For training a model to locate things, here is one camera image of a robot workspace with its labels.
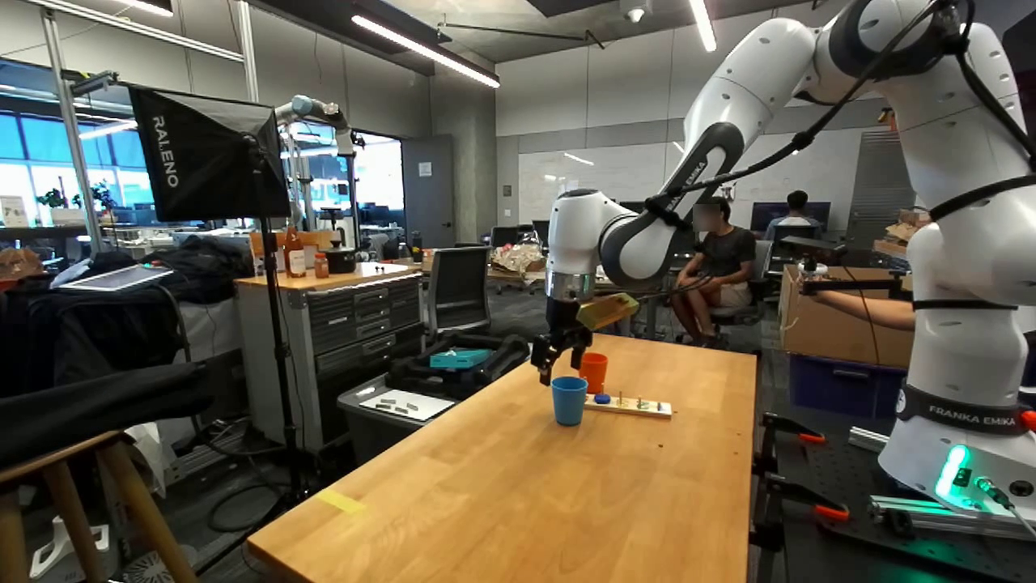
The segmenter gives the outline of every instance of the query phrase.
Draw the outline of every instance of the blue cup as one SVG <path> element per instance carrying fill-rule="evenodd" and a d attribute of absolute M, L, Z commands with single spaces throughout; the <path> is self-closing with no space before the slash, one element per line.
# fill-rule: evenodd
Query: blue cup
<path fill-rule="evenodd" d="M 550 392 L 554 392 L 554 421 L 561 428 L 578 428 L 584 424 L 584 402 L 585 402 L 585 379 L 558 377 L 550 382 Z"/>

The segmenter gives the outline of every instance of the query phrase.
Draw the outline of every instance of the orange cup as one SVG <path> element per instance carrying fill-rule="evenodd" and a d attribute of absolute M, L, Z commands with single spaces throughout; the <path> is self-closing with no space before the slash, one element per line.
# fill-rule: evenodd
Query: orange cup
<path fill-rule="evenodd" d="M 606 373 L 609 373 L 609 355 L 606 354 L 584 354 L 578 377 L 585 379 L 588 395 L 606 392 Z"/>

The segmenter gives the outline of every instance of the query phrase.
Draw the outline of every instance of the green light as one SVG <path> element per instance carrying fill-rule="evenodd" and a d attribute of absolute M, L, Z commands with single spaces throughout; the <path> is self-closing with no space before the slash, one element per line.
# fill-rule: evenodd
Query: green light
<path fill-rule="evenodd" d="M 968 446 L 959 445 L 948 451 L 943 473 L 938 473 L 938 481 L 936 481 L 938 497 L 948 497 L 953 479 L 959 475 L 964 461 L 968 461 Z"/>

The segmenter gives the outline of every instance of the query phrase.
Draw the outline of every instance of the workbench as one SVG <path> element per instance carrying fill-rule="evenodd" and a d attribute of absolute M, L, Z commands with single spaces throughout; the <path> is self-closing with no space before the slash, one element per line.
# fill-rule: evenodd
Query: workbench
<path fill-rule="evenodd" d="M 595 336 L 609 392 L 674 417 L 558 428 L 518 365 L 250 538 L 287 580 L 746 583 L 756 361 Z"/>

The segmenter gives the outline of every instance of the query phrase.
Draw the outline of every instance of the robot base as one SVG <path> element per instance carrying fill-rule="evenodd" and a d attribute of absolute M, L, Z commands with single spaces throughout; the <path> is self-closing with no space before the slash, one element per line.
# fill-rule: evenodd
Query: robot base
<path fill-rule="evenodd" d="M 876 464 L 898 481 L 948 508 L 1036 521 L 1034 433 L 979 433 L 929 417 L 900 417 Z"/>

